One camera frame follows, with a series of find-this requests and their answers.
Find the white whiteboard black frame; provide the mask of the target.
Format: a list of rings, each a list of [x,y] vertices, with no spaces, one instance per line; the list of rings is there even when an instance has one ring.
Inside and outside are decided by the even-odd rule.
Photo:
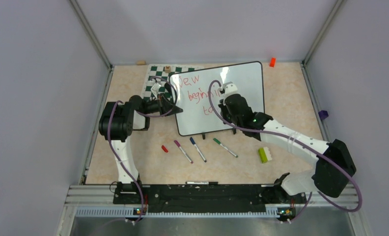
[[[181,136],[231,128],[215,115],[210,106],[209,98],[215,107],[223,98],[213,80],[221,84],[233,82],[254,112],[265,111],[263,67],[259,61],[182,72],[172,75],[169,80],[177,90],[176,105],[183,109],[176,115]]]

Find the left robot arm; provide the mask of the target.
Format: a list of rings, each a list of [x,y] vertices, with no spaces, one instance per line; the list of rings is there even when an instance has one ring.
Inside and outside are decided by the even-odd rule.
[[[175,102],[160,94],[146,101],[138,95],[122,103],[107,102],[99,119],[99,133],[108,141],[118,168],[118,184],[126,186],[125,197],[132,203],[143,199],[144,190],[138,186],[139,172],[131,150],[131,134],[147,131],[151,118],[161,118],[182,113]]]

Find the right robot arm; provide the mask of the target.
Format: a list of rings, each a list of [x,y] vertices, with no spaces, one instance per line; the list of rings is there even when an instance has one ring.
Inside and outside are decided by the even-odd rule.
[[[254,112],[238,93],[224,95],[218,107],[225,122],[248,137],[284,148],[312,166],[300,173],[286,173],[276,180],[275,198],[286,203],[302,192],[318,191],[337,198],[356,172],[346,144],[310,138],[296,132],[263,112]]]

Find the red marker cap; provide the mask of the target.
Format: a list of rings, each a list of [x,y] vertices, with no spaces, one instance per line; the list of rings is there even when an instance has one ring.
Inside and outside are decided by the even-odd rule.
[[[162,148],[162,150],[163,150],[165,153],[168,153],[168,149],[167,149],[164,145],[162,145],[161,148]]]

